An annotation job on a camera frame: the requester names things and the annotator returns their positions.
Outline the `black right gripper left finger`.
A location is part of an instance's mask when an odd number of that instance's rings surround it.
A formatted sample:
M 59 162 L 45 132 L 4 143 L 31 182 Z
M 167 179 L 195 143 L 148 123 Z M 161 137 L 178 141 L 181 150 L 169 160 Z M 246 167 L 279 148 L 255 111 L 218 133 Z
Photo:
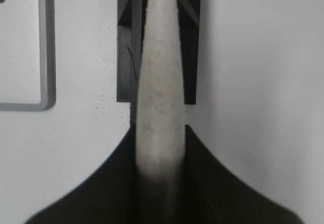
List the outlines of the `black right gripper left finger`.
M 27 223 L 140 223 L 135 161 L 136 103 L 129 130 L 105 162 L 83 183 Z

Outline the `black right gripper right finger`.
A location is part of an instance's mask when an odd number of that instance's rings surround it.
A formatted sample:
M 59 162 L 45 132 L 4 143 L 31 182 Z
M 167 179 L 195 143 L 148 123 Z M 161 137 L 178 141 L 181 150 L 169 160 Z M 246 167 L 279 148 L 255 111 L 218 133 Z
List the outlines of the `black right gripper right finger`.
M 185 126 L 182 223 L 302 223 L 232 174 Z

